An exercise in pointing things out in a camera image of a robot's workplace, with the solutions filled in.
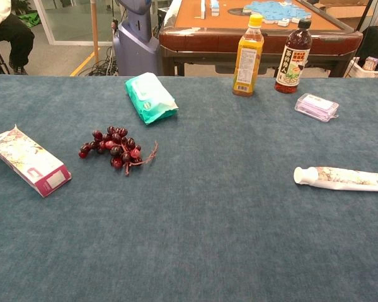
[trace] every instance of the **green wipes pack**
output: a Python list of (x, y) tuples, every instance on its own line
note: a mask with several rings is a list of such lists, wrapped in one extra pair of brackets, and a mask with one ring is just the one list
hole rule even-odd
[(140, 118), (147, 125), (174, 115), (178, 106), (155, 74), (146, 72), (125, 83), (127, 93)]

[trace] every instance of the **white and pink box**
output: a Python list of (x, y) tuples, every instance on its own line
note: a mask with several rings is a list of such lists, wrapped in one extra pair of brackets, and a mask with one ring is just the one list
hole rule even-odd
[(0, 158), (42, 197), (71, 179), (67, 167), (17, 129), (0, 134)]

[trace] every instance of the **black pants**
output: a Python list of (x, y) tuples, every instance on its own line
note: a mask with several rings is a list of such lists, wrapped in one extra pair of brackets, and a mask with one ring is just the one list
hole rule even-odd
[(0, 24), (0, 41), (10, 42), (13, 66), (22, 67), (28, 63), (34, 37), (32, 31), (13, 14)]

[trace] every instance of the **shoe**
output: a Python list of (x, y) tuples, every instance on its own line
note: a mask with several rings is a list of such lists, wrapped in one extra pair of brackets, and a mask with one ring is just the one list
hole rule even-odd
[(14, 74), (17, 76), (27, 76), (26, 70), (23, 66), (14, 66), (12, 61), (9, 62), (11, 69), (14, 71)]

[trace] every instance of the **tube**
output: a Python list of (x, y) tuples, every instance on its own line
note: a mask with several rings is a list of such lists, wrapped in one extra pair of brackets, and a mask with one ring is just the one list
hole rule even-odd
[(332, 190), (376, 191), (378, 192), (378, 173), (361, 172), (330, 167), (310, 167), (294, 170), (297, 184), (308, 184)]

